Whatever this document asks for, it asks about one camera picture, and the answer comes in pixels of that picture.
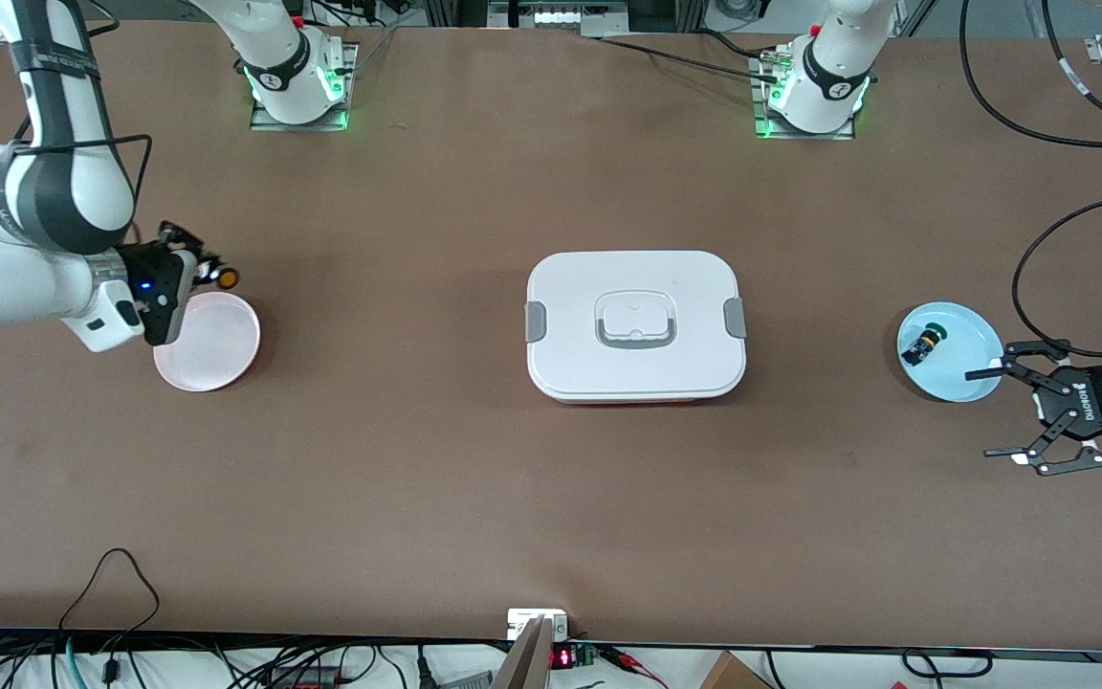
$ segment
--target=blue cable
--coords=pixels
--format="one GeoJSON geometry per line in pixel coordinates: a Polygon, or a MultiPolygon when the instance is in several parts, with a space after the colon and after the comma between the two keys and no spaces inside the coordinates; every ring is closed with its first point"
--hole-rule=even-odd
{"type": "Polygon", "coordinates": [[[71,645],[71,639],[66,640],[66,664],[71,666],[71,675],[75,676],[75,685],[79,689],[88,689],[86,681],[84,681],[84,676],[79,675],[79,666],[75,664],[75,647],[71,645]]]}

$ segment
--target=light blue plate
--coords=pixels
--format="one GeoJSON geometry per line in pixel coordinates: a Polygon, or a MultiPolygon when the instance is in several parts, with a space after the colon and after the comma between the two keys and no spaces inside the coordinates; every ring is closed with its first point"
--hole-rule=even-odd
{"type": "Polygon", "coordinates": [[[1001,366],[1002,338],[993,331],[987,320],[968,306],[950,301],[933,301],[912,310],[900,323],[900,335],[896,337],[899,359],[904,372],[918,388],[930,396],[949,402],[974,402],[993,392],[1001,378],[965,380],[963,374],[970,370],[1001,366]],[[947,329],[947,338],[917,366],[909,366],[900,353],[909,348],[917,337],[921,337],[928,323],[937,323],[947,329]]]}

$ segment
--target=plate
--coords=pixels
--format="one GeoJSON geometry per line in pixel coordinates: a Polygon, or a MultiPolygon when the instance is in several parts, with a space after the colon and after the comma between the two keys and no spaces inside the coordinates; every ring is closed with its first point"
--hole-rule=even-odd
{"type": "Polygon", "coordinates": [[[970,370],[1001,366],[1002,338],[987,320],[968,306],[950,301],[932,301],[912,310],[900,323],[896,337],[896,360],[904,372],[929,396],[949,402],[974,402],[993,392],[1002,378],[965,380],[970,370]],[[944,329],[947,338],[939,342],[930,356],[917,366],[909,366],[900,353],[909,348],[930,323],[944,329]]]}
{"type": "Polygon", "coordinates": [[[154,348],[155,369],[173,388],[209,392],[249,370],[262,326],[249,302],[227,292],[196,293],[185,306],[181,333],[154,348]]]}

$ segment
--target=brown tabletop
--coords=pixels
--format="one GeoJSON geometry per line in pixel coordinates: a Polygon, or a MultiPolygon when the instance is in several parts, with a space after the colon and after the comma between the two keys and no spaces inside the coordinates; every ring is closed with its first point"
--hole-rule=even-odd
{"type": "MultiPolygon", "coordinates": [[[[266,351],[190,396],[141,342],[0,329],[0,625],[52,627],[123,546],[156,628],[496,636],[558,605],[624,640],[1102,649],[1102,470],[983,459],[1040,431],[1028,388],[931,402],[896,364],[923,301],[1025,338],[1018,254],[1102,200],[1102,151],[998,126],[952,42],[893,40],[849,143],[759,140],[743,79],[560,32],[399,31],[341,134],[246,131],[213,25],[127,23],[97,52],[115,131],[155,136],[141,225],[240,267],[266,351]],[[734,266],[730,396],[599,409],[530,383],[534,263],[634,248],[734,266]]],[[[974,53],[1015,118],[1102,137],[1045,43],[974,53]]],[[[0,141],[22,112],[0,52],[0,141]]],[[[1102,347],[1102,213],[1036,261],[1027,308],[1102,347]]],[[[118,562],[74,623],[145,602],[118,562]]]]}

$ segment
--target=wooden block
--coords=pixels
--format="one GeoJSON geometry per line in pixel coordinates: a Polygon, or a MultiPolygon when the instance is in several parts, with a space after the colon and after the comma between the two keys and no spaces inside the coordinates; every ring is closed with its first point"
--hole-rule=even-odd
{"type": "Polygon", "coordinates": [[[722,650],[713,669],[704,677],[700,689],[771,689],[756,672],[734,657],[730,650],[722,650]]]}

